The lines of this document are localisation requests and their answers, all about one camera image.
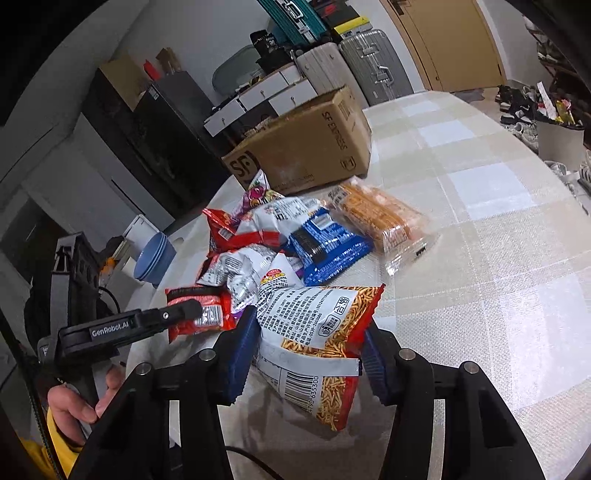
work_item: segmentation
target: checkered tablecloth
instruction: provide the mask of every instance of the checkered tablecloth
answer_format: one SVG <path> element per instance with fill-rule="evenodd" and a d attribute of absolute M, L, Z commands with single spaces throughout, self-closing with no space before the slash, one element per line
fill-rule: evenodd
<path fill-rule="evenodd" d="M 366 110 L 367 181 L 429 215 L 441 235 L 414 264 L 386 275 L 376 254 L 334 284 L 387 288 L 375 320 L 429 361 L 477 362 L 515 414 L 547 479 L 563 479 L 591 442 L 591 221 L 527 147 L 462 100 L 424 92 Z M 235 202 L 230 179 L 213 201 Z M 200 220 L 161 285 L 180 286 L 207 251 Z M 160 306 L 162 295 L 153 305 Z M 164 338 L 140 360 L 183 361 L 204 345 Z M 232 408 L 226 443 L 259 455 L 286 480 L 377 478 L 394 411 L 362 380 L 346 430 L 334 434 L 283 404 L 255 372 Z M 436 405 L 431 478 L 439 478 L 443 403 Z M 232 457 L 236 478 L 261 478 Z"/>

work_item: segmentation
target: human hand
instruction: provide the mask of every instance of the human hand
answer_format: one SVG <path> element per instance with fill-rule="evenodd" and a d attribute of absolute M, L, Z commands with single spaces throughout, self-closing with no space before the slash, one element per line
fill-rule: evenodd
<path fill-rule="evenodd" d="M 57 428 L 73 443 L 84 445 L 86 439 L 78 421 L 94 423 L 113 400 L 125 380 L 123 368 L 113 365 L 106 374 L 107 391 L 92 408 L 84 399 L 65 385 L 53 387 L 47 393 L 47 402 L 51 408 Z"/>

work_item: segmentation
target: box on shelf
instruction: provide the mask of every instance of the box on shelf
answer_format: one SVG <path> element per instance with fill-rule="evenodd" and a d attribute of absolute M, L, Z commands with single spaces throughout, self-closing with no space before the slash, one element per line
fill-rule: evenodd
<path fill-rule="evenodd" d="M 222 160 L 243 187 L 261 168 L 274 190 L 289 194 L 365 175 L 370 154 L 369 124 L 343 87 L 273 119 Z"/>

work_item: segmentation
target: blue gripper pad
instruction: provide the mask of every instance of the blue gripper pad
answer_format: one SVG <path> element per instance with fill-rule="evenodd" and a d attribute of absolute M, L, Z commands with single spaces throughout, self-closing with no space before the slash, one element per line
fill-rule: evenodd
<path fill-rule="evenodd" d="M 256 307 L 245 308 L 238 326 L 222 332 L 213 349 L 219 358 L 220 405 L 231 405 L 242 395 L 248 370 L 261 337 L 261 327 L 256 319 Z"/>
<path fill-rule="evenodd" d="M 399 350 L 400 345 L 391 332 L 378 329 L 374 322 L 369 324 L 361 361 L 371 389 L 382 405 L 396 405 L 402 393 L 394 358 L 394 353 Z"/>

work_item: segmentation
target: fried noodle snack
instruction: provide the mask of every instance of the fried noodle snack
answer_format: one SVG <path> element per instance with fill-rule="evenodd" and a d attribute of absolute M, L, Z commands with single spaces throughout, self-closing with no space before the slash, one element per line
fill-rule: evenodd
<path fill-rule="evenodd" d="M 363 333 L 384 286 L 302 288 L 277 263 L 261 281 L 256 366 L 282 398 L 342 430 L 359 381 Z"/>

